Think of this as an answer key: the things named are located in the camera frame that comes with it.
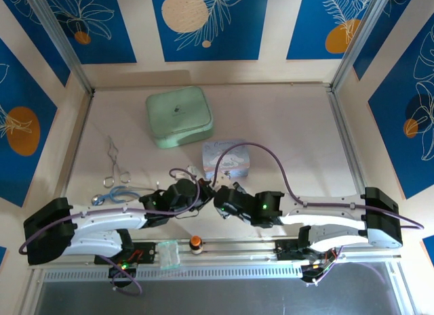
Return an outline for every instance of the metal tool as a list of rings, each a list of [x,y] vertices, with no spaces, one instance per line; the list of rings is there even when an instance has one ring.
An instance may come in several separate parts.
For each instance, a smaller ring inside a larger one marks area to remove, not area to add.
[[[119,179],[121,183],[130,183],[131,182],[131,174],[129,171],[124,171],[121,173],[121,170],[119,168],[119,165],[117,164],[117,154],[119,153],[119,150],[116,148],[115,143],[113,142],[113,139],[111,136],[107,136],[108,138],[108,151],[107,155],[110,157],[112,162],[111,167],[111,176],[108,176],[104,178],[103,185],[105,188],[111,188],[113,185],[115,185],[115,169],[117,173],[119,174]]]

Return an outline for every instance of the small box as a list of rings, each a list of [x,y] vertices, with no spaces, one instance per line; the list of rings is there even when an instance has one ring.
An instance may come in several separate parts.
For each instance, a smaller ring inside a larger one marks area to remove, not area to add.
[[[214,119],[202,89],[187,87],[146,99],[148,121],[155,144],[171,148],[209,138]]]
[[[225,140],[204,142],[202,145],[202,161],[205,178],[214,176],[218,157],[231,146],[244,142],[244,140]],[[245,177],[249,174],[250,158],[247,146],[239,146],[229,151],[223,157],[218,170],[227,172],[230,177]]]

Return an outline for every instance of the small bottle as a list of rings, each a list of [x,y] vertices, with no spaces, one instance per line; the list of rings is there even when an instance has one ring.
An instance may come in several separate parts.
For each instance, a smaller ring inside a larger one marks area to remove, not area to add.
[[[193,254],[200,254],[203,251],[203,242],[199,236],[190,238],[190,250]]]

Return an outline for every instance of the mint green box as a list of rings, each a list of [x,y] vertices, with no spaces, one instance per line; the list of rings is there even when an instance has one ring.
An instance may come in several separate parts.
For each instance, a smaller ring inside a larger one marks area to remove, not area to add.
[[[214,118],[199,87],[157,93],[146,99],[148,122],[155,144],[171,148],[212,136]]]

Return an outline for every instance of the surgical scissors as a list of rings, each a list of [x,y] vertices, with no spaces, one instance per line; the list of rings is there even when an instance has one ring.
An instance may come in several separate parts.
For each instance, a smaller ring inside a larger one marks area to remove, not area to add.
[[[108,151],[107,155],[110,157],[112,162],[111,167],[111,176],[108,176],[104,178],[103,185],[105,188],[111,188],[113,185],[115,185],[115,170],[119,174],[119,179],[121,183],[127,184],[131,182],[131,174],[129,171],[124,171],[121,173],[121,170],[119,168],[119,165],[117,164],[117,154],[119,153],[119,150],[116,148],[115,143],[113,142],[113,139],[111,136],[107,136],[108,138]]]

